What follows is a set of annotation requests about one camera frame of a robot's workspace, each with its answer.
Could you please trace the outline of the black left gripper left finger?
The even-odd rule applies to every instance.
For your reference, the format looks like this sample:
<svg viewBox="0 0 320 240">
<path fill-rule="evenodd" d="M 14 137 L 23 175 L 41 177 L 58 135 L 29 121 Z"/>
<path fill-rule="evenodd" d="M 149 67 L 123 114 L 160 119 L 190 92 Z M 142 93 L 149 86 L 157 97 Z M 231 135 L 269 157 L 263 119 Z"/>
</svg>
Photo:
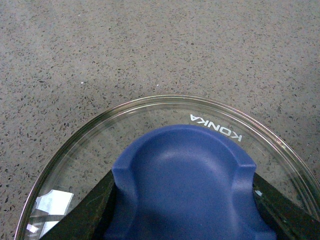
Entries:
<svg viewBox="0 0 320 240">
<path fill-rule="evenodd" d="M 45 233 L 42 240 L 102 240 L 116 205 L 116 184 L 109 171 L 85 198 Z"/>
</svg>

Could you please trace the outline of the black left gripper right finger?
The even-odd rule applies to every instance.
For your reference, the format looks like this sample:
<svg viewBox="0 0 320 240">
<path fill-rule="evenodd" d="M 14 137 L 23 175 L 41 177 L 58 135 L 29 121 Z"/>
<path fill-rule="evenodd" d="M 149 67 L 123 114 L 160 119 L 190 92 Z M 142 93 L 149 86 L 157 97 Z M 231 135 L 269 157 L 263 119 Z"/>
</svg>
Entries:
<svg viewBox="0 0 320 240">
<path fill-rule="evenodd" d="M 320 221 L 286 198 L 257 173 L 253 176 L 252 187 L 258 212 L 278 240 L 320 238 Z"/>
</svg>

